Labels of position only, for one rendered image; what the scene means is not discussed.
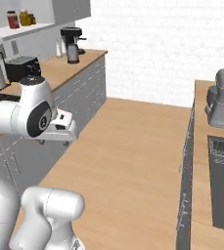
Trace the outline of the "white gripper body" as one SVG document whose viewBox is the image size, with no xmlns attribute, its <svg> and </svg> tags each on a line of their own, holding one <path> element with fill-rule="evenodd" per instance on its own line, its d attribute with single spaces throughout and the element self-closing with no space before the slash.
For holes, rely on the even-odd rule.
<svg viewBox="0 0 224 250">
<path fill-rule="evenodd" d="M 78 139 L 77 126 L 74 120 L 71 120 L 67 126 L 63 124 L 51 123 L 48 128 L 37 137 L 37 140 L 45 141 L 67 141 L 74 142 Z"/>
</svg>

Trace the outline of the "black coffee machine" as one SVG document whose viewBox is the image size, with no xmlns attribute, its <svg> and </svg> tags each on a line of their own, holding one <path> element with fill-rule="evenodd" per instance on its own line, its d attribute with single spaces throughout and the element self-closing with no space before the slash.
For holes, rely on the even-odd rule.
<svg viewBox="0 0 224 250">
<path fill-rule="evenodd" d="M 61 29 L 61 35 L 64 37 L 66 42 L 66 47 L 68 44 L 76 44 L 78 40 L 83 40 L 82 29 L 80 27 L 67 26 Z M 84 49 L 78 48 L 78 54 L 83 55 L 85 53 Z"/>
</svg>

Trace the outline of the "yellow jar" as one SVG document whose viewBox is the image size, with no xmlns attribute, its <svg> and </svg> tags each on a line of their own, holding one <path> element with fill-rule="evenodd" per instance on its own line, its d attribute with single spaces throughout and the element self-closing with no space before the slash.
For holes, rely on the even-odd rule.
<svg viewBox="0 0 224 250">
<path fill-rule="evenodd" d="M 31 20 L 30 20 L 27 10 L 20 10 L 20 22 L 21 22 L 21 26 L 31 25 Z"/>
</svg>

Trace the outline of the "grey island cupboards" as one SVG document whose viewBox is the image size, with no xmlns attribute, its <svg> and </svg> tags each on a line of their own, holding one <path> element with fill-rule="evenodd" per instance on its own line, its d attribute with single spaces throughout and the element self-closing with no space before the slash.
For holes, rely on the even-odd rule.
<svg viewBox="0 0 224 250">
<path fill-rule="evenodd" d="M 191 249 L 191 214 L 192 214 L 192 186 L 193 186 L 193 156 L 194 156 L 194 123 L 195 108 L 192 107 L 186 131 L 185 143 L 180 166 L 181 186 L 180 201 L 176 225 L 176 249 Z"/>
</svg>

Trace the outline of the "grey wall cupboard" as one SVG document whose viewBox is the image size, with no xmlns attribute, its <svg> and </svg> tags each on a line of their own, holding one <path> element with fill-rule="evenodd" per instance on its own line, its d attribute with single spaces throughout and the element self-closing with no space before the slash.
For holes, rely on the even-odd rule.
<svg viewBox="0 0 224 250">
<path fill-rule="evenodd" d="M 91 16 L 90 0 L 52 0 L 55 24 L 65 24 Z"/>
</svg>

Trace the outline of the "black toaster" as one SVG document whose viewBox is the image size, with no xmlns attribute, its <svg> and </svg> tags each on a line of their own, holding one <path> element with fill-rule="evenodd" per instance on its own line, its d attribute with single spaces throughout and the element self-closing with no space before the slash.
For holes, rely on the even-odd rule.
<svg viewBox="0 0 224 250">
<path fill-rule="evenodd" d="M 20 56 L 5 62 L 7 78 L 10 82 L 19 82 L 22 78 L 41 75 L 37 57 Z"/>
</svg>

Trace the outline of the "grey base cupboards run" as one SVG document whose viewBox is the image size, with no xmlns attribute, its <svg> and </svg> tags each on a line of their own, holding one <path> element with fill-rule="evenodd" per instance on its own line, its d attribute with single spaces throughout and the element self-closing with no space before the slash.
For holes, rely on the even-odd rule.
<svg viewBox="0 0 224 250">
<path fill-rule="evenodd" d="M 106 101 L 105 63 L 101 56 L 53 93 L 56 107 L 73 114 L 78 133 Z M 0 170 L 18 195 L 44 179 L 70 146 L 63 143 L 46 141 L 40 145 L 21 136 L 0 137 Z"/>
</svg>

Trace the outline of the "white wall shelf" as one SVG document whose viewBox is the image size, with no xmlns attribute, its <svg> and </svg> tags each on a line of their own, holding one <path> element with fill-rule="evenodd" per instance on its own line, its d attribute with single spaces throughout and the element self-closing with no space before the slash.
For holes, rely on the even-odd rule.
<svg viewBox="0 0 224 250">
<path fill-rule="evenodd" d="M 29 26 L 21 26 L 20 28 L 12 29 L 9 26 L 0 27 L 0 41 L 10 40 L 22 35 L 34 33 L 43 29 L 53 27 L 53 23 L 38 23 Z"/>
</svg>

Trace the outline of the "dark grey sink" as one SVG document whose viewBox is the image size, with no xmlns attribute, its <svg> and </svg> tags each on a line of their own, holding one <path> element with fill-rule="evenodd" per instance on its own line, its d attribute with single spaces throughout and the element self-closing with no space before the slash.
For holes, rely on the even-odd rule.
<svg viewBox="0 0 224 250">
<path fill-rule="evenodd" d="M 207 136 L 212 225 L 224 229 L 224 138 Z"/>
</svg>

